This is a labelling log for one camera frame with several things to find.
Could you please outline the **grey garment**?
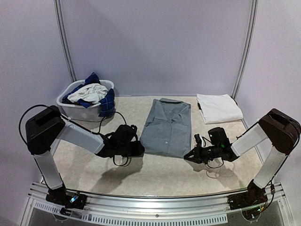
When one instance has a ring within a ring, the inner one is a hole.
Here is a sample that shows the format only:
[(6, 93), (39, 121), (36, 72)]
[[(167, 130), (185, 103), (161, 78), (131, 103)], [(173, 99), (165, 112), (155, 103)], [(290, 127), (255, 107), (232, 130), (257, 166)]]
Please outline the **grey garment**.
[(147, 154), (183, 158), (191, 150), (191, 105), (154, 99), (140, 141)]

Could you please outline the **white and green raglan shirt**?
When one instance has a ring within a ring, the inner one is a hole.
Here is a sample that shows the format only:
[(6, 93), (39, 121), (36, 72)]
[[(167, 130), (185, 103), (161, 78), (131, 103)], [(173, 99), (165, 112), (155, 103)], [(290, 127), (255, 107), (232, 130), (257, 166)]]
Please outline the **white and green raglan shirt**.
[(231, 122), (243, 119), (237, 103), (228, 95), (197, 94), (201, 116), (205, 124)]

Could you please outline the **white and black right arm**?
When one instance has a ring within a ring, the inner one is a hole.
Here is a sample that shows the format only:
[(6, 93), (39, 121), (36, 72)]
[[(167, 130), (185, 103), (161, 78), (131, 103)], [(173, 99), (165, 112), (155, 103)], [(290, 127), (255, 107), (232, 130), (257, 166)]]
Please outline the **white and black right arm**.
[(185, 160), (198, 164), (208, 164), (217, 158), (233, 162), (253, 148), (270, 147), (261, 169), (243, 195), (245, 204), (254, 205), (298, 145), (301, 125), (297, 120), (273, 108), (234, 142), (230, 142), (222, 127), (213, 128), (208, 134), (211, 145), (204, 146), (203, 138), (196, 134), (197, 145), (184, 156)]

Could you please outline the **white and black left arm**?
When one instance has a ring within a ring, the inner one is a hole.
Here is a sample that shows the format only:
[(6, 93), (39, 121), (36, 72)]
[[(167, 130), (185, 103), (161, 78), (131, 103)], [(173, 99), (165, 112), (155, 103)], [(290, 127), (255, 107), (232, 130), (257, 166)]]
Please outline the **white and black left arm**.
[(123, 124), (116, 131), (103, 135), (67, 118), (54, 105), (44, 108), (26, 122), (25, 143), (47, 187), (52, 190), (52, 197), (59, 204), (66, 204), (70, 200), (70, 194), (62, 188), (64, 183), (50, 151), (54, 141), (69, 142), (101, 158), (132, 158), (144, 154), (144, 147), (138, 139), (135, 125)]

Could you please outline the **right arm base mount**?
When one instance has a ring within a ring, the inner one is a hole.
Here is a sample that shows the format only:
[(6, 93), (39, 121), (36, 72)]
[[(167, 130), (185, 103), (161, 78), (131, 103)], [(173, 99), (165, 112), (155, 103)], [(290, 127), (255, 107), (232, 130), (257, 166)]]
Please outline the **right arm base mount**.
[(268, 206), (268, 197), (265, 189), (247, 190), (227, 196), (227, 202), (231, 210), (240, 209), (245, 220), (256, 221)]

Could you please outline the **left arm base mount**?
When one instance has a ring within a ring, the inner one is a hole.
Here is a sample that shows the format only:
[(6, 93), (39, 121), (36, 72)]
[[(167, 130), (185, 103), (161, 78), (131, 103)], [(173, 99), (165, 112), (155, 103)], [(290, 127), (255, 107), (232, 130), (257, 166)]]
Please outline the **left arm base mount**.
[(55, 190), (49, 189), (46, 195), (46, 201), (62, 205), (63, 207), (59, 211), (60, 214), (71, 216), (72, 210), (83, 210), (87, 201), (87, 196), (76, 193), (67, 193), (65, 187), (61, 187)]

